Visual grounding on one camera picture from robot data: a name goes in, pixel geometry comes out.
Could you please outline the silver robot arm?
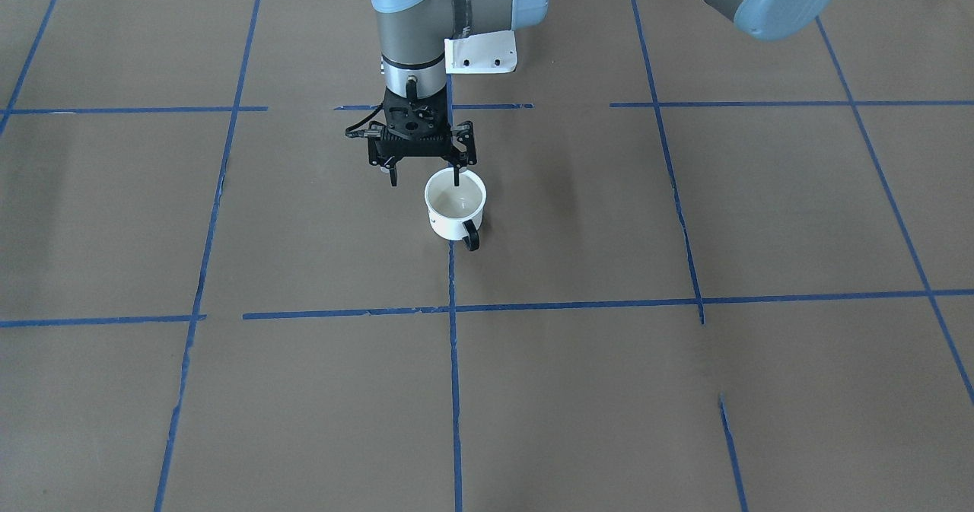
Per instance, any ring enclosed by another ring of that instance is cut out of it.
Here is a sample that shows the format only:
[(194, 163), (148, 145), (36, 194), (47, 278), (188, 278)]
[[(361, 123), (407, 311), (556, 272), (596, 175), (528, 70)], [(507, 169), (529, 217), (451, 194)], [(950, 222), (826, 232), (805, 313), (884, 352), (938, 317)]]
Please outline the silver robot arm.
[[(804, 29), (831, 0), (702, 0), (738, 30), (758, 40), (782, 40)], [(545, 20), (549, 0), (371, 0), (377, 17), (385, 96), (377, 113), (348, 127), (349, 138), (368, 141), (370, 165), (385, 170), (392, 186), (405, 158), (433, 157), (454, 173), (474, 165), (473, 124), (448, 114), (447, 44)]]

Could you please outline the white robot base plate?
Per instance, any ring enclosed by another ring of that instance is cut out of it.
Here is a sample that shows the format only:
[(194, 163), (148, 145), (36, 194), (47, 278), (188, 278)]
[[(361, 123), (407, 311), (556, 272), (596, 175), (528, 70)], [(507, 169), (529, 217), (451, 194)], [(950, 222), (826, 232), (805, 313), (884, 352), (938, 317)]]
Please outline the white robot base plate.
[(512, 30), (492, 31), (444, 41), (449, 75), (496, 75), (516, 71), (516, 36)]

